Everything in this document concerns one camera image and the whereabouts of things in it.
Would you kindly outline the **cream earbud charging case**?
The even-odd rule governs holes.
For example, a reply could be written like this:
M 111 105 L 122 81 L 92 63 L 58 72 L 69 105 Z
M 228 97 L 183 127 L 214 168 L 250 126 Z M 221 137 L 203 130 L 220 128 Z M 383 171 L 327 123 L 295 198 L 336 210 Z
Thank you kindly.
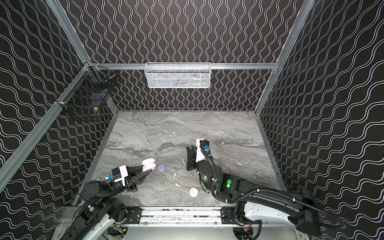
M 153 158 L 142 161 L 142 171 L 146 172 L 155 169 L 157 166 L 156 160 Z

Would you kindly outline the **purple round earbud case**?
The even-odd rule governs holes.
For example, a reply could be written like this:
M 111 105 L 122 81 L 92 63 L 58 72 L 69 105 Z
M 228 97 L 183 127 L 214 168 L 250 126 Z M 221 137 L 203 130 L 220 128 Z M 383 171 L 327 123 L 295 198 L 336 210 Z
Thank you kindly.
M 164 164 L 159 164 L 157 166 L 157 171 L 163 173 L 166 170 L 166 166 Z

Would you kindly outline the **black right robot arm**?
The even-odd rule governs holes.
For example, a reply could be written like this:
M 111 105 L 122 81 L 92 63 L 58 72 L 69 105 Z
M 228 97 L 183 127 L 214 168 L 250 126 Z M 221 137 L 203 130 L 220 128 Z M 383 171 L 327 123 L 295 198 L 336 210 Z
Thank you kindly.
M 260 204 L 287 214 L 287 221 L 296 230 L 311 236 L 319 236 L 323 228 L 344 230 L 346 224 L 341 219 L 315 206 L 310 191 L 289 193 L 254 184 L 241 177 L 224 173 L 215 164 L 209 145 L 202 149 L 186 147 L 187 171 L 198 173 L 202 189 L 224 204 L 233 204 L 235 211 L 230 218 L 237 225 L 247 225 L 262 221 L 251 215 L 252 204 Z

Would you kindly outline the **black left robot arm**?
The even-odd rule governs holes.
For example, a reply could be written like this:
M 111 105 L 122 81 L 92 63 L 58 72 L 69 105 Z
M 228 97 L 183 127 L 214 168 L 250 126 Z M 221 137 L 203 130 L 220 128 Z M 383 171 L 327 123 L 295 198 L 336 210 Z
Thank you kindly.
M 100 228 L 111 224 L 122 224 L 128 220 L 126 205 L 118 199 L 124 191 L 138 190 L 156 167 L 155 163 L 135 167 L 120 166 L 112 170 L 104 181 L 92 180 L 80 194 L 84 203 L 75 211 L 71 225 L 62 240 L 84 240 Z

